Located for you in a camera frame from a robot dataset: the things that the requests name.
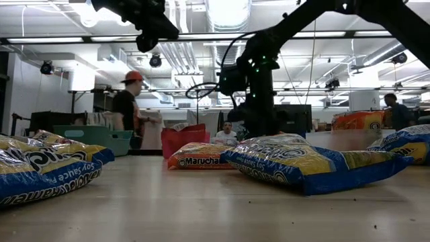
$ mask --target tabletop surface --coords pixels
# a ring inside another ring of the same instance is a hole
[[[87,186],[0,210],[0,241],[430,241],[430,167],[305,197],[236,170],[123,157]]]

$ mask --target wire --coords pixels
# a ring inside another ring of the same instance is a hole
[[[285,65],[284,58],[282,58],[282,56],[281,56],[281,59],[282,59],[282,63],[284,64],[285,71],[287,72],[288,79],[290,80],[291,85],[293,86],[294,93],[296,93],[297,100],[298,100],[299,104],[300,104],[300,105],[302,105],[302,102],[300,101],[300,97],[299,97],[299,96],[298,96],[298,94],[297,94],[296,87],[294,87],[294,83],[293,83],[293,81],[291,80],[290,74],[289,74],[289,72],[288,72],[288,70],[287,70],[287,66]]]
[[[39,11],[44,11],[46,13],[76,13],[76,11],[51,11],[51,10],[39,8],[37,6],[28,6],[28,7],[32,9],[37,9]]]
[[[253,32],[248,32],[248,33],[244,33],[244,34],[242,34],[242,35],[240,35],[239,37],[237,37],[237,38],[235,38],[229,45],[228,45],[228,47],[227,47],[227,49],[226,49],[226,52],[224,53],[224,56],[222,57],[222,62],[221,62],[221,71],[222,71],[222,68],[224,67],[224,62],[225,62],[225,60],[226,60],[226,57],[227,57],[227,54],[228,54],[228,51],[231,49],[231,47],[233,46],[233,44],[237,41],[237,40],[240,40],[241,38],[243,38],[243,37],[245,37],[245,36],[248,36],[248,35],[251,35],[251,34],[256,34],[258,31],[253,31]],[[190,93],[190,91],[193,91],[193,90],[195,90],[195,89],[197,89],[198,87],[201,87],[201,86],[205,86],[205,85],[215,85],[211,90],[209,90],[207,93],[205,93],[205,94],[203,94],[203,95],[196,95],[195,97],[192,97],[192,96],[190,96],[189,95],[189,93]],[[220,84],[219,84],[219,82],[218,83],[215,83],[215,82],[206,82],[206,83],[199,83],[199,84],[197,84],[197,85],[194,85],[194,86],[192,86],[192,87],[190,87],[186,92],[185,92],[185,96],[187,97],[187,98],[189,98],[189,99],[200,99],[200,98],[203,98],[203,97],[206,97],[207,95],[209,95],[209,94],[211,94],[212,92],[214,92],[214,91],[216,91],[216,89],[218,88],[220,86]]]
[[[304,105],[306,105],[308,103],[309,90],[310,90],[310,86],[312,85],[312,71],[314,69],[315,41],[316,41],[316,20],[314,21],[314,44],[312,47],[312,59],[310,60],[309,87],[308,87],[308,91],[306,92],[306,100],[304,101]]]

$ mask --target red bag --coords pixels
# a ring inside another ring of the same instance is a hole
[[[176,151],[188,143],[209,143],[210,133],[206,132],[204,124],[185,127],[181,131],[164,128],[161,131],[161,144],[163,145],[163,157],[170,158]]]

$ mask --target person sitting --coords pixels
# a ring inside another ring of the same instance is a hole
[[[229,121],[224,122],[222,131],[216,133],[216,138],[236,138],[236,132],[232,131],[232,124]]]

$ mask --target man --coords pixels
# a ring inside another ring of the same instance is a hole
[[[125,90],[119,92],[112,102],[112,111],[122,114],[122,123],[124,130],[134,131],[134,136],[130,140],[132,149],[140,149],[142,144],[142,135],[138,131],[140,127],[134,124],[135,118],[138,119],[139,126],[143,122],[159,122],[153,118],[141,118],[139,116],[139,108],[134,99],[142,91],[143,76],[138,71],[130,71],[126,74],[124,81],[126,85]]]
[[[393,129],[399,131],[403,128],[415,125],[414,116],[405,105],[397,103],[397,97],[393,93],[386,94],[384,96],[384,101],[387,106],[391,107]]]
[[[232,131],[232,124],[229,121],[224,122],[222,131],[216,133],[216,138],[236,138],[236,132]]]

